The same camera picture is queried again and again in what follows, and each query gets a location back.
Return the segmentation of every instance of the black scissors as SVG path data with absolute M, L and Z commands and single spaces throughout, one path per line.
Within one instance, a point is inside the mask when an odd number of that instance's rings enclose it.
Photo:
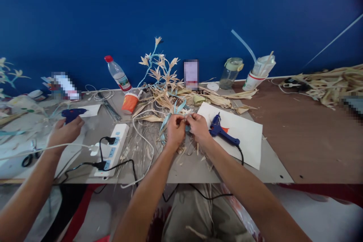
M 32 147 L 32 151 L 37 150 L 37 140 L 35 140 L 35 139 L 31 140 L 31 147 Z M 33 157 L 39 159 L 41 154 L 42 154 L 41 152 L 35 152 L 35 153 L 29 154 L 28 156 L 26 156 L 22 162 L 22 167 L 28 167 L 29 165 L 31 165 L 31 163 L 33 162 Z

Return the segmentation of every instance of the pants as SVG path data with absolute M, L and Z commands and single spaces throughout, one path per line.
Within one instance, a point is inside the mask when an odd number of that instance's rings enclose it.
M 194 186 L 209 198 L 222 194 L 219 184 Z M 206 200 L 190 185 L 180 184 L 164 226 L 162 241 L 254 242 L 254 239 L 226 197 Z

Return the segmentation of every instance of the red bottle cap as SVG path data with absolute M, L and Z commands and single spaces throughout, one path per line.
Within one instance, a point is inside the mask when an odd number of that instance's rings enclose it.
M 106 62 L 112 62 L 113 58 L 111 56 L 105 56 L 105 61 Z

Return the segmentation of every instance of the glass jar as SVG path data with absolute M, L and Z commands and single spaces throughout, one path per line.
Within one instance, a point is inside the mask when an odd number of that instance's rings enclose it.
M 238 57 L 229 58 L 224 64 L 224 71 L 219 81 L 221 89 L 231 89 L 238 73 L 243 68 L 243 59 Z

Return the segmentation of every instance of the forearm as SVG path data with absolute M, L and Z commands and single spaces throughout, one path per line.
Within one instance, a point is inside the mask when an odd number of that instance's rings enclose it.
M 113 241 L 146 241 L 176 149 L 177 147 L 165 146 L 132 197 Z
M 268 188 L 213 139 L 202 144 L 227 188 L 245 207 L 266 240 L 309 241 Z
M 0 241 L 24 241 L 46 202 L 63 147 L 47 150 L 0 213 Z

